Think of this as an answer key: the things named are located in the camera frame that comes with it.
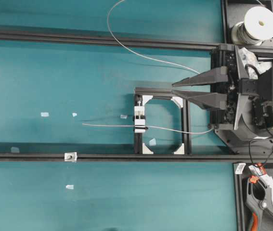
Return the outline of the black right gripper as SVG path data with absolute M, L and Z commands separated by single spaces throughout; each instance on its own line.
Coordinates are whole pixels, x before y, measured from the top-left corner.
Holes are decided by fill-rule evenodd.
M 238 53 L 240 47 L 218 47 L 211 53 L 211 70 L 194 77 L 185 78 L 172 87 L 210 85 L 212 92 L 172 90 L 171 93 L 190 101 L 210 113 L 212 124 L 232 124 L 238 129 L 240 119 L 247 118 L 247 124 L 261 124 L 261 97 L 258 94 L 258 79 L 250 79 L 247 67 Z

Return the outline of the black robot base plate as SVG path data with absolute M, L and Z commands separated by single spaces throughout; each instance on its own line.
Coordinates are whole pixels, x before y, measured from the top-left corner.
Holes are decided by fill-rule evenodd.
M 260 130 L 253 123 L 246 124 L 241 118 L 238 129 L 232 124 L 212 124 L 214 133 L 229 147 L 234 154 L 263 155 L 273 150 L 273 132 Z

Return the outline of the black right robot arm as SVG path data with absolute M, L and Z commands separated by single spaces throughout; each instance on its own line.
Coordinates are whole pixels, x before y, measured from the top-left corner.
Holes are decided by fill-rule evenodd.
M 273 152 L 273 59 L 248 61 L 249 50 L 220 45 L 211 69 L 173 83 L 173 93 L 210 112 L 215 134 L 235 154 Z

